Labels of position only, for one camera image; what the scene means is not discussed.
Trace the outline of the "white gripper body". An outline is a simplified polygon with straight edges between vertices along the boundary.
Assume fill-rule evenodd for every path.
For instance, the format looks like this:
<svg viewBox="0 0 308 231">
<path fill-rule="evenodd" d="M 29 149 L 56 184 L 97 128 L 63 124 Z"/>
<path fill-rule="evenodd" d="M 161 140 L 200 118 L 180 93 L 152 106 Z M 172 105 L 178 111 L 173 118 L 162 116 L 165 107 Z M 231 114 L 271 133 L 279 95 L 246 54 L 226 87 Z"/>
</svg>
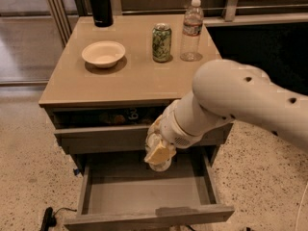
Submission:
<svg viewBox="0 0 308 231">
<path fill-rule="evenodd" d="M 175 115 L 179 102 L 180 100 L 175 100 L 166 107 L 161 117 L 159 130 L 164 141 L 177 148 L 186 149 L 199 142 L 203 135 L 191 135 L 180 127 Z"/>
</svg>

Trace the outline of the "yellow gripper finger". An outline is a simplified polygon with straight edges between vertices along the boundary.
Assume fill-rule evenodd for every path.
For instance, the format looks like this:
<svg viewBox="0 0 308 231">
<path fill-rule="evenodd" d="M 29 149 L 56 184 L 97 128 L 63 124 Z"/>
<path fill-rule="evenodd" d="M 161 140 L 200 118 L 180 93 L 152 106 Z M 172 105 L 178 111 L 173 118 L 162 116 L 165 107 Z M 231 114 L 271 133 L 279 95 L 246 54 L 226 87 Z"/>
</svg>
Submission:
<svg viewBox="0 0 308 231">
<path fill-rule="evenodd" d="M 152 123 L 152 125 L 148 129 L 148 134 L 160 134 L 160 124 L 161 124 L 162 116 L 158 116 L 156 120 Z"/>
<path fill-rule="evenodd" d="M 176 154 L 176 147 L 163 140 L 146 147 L 144 161 L 151 165 L 159 165 L 171 159 Z"/>
</svg>

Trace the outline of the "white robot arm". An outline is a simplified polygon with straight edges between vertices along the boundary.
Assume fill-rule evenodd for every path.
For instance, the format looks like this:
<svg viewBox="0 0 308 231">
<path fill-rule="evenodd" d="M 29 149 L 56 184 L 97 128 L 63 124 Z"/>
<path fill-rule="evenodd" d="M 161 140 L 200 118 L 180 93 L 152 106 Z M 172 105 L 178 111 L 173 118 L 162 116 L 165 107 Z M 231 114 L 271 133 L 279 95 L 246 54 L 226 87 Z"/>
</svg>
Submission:
<svg viewBox="0 0 308 231">
<path fill-rule="evenodd" d="M 150 126 L 144 161 L 169 167 L 178 148 L 234 120 L 259 126 L 296 147 L 308 148 L 308 96 L 275 85 L 258 67 L 230 60 L 203 64 L 192 90 L 173 101 Z"/>
</svg>

